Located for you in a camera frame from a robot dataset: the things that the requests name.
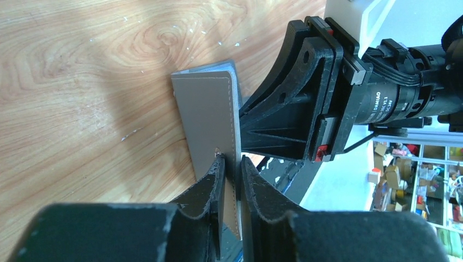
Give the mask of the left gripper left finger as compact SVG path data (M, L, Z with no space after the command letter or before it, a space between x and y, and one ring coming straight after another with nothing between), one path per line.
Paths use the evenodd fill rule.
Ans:
M225 157L168 203L42 208L10 261L215 261L221 256Z

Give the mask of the grey card holder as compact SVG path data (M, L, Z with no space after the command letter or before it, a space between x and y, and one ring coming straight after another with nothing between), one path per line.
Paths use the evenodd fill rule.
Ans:
M229 59L175 72L171 83L196 178L206 174L217 154L225 156L223 221L241 240L241 92L235 63Z

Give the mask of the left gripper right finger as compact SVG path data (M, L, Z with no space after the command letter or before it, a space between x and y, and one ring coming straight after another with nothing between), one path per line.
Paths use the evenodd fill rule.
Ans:
M311 212L241 160L244 261L448 261L442 242L410 212Z

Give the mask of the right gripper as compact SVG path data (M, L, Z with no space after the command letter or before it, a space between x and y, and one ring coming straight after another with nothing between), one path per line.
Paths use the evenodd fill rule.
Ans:
M239 111L242 152L330 161L352 150L356 124L404 136L414 120L439 116L462 131L462 19L437 45L384 39L361 55L332 18L288 23L270 72Z

